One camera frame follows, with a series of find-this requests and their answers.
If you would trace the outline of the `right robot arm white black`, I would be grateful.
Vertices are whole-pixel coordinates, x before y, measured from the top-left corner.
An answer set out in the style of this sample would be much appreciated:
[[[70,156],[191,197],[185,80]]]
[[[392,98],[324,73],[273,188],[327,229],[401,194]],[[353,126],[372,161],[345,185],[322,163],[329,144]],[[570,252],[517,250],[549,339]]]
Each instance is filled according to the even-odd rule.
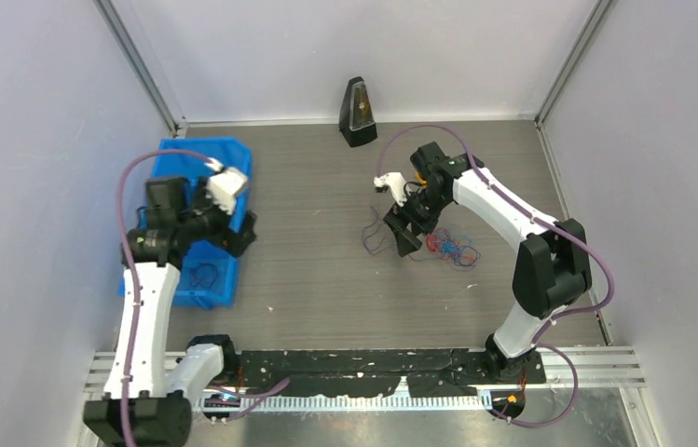
[[[486,339],[480,354],[482,373],[493,382],[509,382],[533,356],[536,340],[557,317],[592,285],[583,226],[558,221],[514,194],[475,156],[447,156],[436,142],[410,157],[419,178],[414,186],[400,172],[378,172],[377,192],[388,192],[393,204],[383,221],[395,238],[400,256],[420,249],[420,236],[433,232],[442,211],[459,205],[494,229],[516,254],[514,304],[503,323]]]

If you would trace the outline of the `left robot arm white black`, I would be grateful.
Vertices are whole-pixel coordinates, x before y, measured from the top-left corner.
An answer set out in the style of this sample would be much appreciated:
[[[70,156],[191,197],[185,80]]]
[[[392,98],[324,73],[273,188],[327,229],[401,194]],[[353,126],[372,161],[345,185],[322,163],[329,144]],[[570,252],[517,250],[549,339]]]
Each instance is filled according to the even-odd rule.
[[[154,178],[145,184],[139,224],[125,235],[125,304],[114,363],[103,394],[86,402],[83,419],[107,446],[183,446],[192,411],[208,384],[231,384],[240,361],[229,336],[193,338],[173,368],[166,342],[185,256],[204,241],[232,257],[255,240],[256,216],[230,227],[249,183],[236,169],[201,176]]]

